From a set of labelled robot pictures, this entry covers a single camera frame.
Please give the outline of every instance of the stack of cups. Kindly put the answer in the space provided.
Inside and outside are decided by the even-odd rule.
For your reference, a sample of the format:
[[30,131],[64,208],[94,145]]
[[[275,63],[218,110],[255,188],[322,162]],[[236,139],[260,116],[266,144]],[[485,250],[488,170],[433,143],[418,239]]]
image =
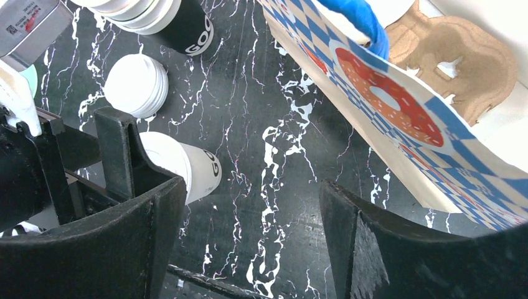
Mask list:
[[203,53],[214,28],[197,0],[72,0],[119,28],[150,37],[180,53]]
[[220,184],[222,167],[214,154],[158,132],[144,132],[139,137],[152,163],[183,177],[186,204],[209,195]]
[[147,118],[163,106],[169,78],[159,62],[143,54],[131,54],[112,67],[103,90],[115,109]]

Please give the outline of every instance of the black marble countertop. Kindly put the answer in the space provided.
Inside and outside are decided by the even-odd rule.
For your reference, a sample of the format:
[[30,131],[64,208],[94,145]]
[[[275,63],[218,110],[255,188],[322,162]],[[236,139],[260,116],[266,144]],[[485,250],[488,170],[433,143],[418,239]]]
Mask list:
[[[170,264],[273,298],[334,298],[318,187],[333,179],[411,221],[488,232],[464,215],[424,209],[277,44],[256,2],[204,0],[211,47],[189,58],[67,3],[73,24],[35,64],[38,107],[95,134],[113,64],[142,52],[169,74],[169,97],[140,131],[215,153],[223,181],[190,204]],[[80,174],[101,183],[95,165]],[[167,298],[172,295],[164,293]]]

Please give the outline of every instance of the white wall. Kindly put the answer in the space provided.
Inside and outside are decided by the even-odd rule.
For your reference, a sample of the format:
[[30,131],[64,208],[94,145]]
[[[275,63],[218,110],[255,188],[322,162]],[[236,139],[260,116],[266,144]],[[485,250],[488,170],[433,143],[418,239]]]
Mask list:
[[506,43],[517,58],[519,81],[528,87],[528,1],[430,1],[444,14],[463,17]]

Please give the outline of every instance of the marble surface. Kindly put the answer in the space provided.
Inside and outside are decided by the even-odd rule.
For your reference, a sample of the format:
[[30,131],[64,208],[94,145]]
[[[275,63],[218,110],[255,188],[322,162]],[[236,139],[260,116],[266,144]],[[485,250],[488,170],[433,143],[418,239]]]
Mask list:
[[[67,4],[72,26],[35,64],[37,106],[95,134],[92,114],[108,105],[102,87],[112,65],[144,53],[167,68],[170,86],[166,104],[138,121],[139,130],[207,149],[222,163],[218,189],[189,205],[174,232],[170,264],[268,297],[334,298],[322,179],[434,229],[489,232],[464,215],[422,208],[274,41],[259,4],[204,0],[215,38],[192,59]],[[100,165],[80,174],[103,181]]]

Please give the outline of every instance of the qr code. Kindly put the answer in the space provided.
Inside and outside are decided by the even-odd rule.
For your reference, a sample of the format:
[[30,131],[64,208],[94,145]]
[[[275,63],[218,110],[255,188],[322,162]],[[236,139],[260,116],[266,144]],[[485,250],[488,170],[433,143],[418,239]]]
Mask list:
[[9,25],[9,27],[7,27],[6,30],[7,30],[11,35],[15,35],[15,34],[18,32],[18,30],[17,30],[15,27],[13,27],[12,25]]

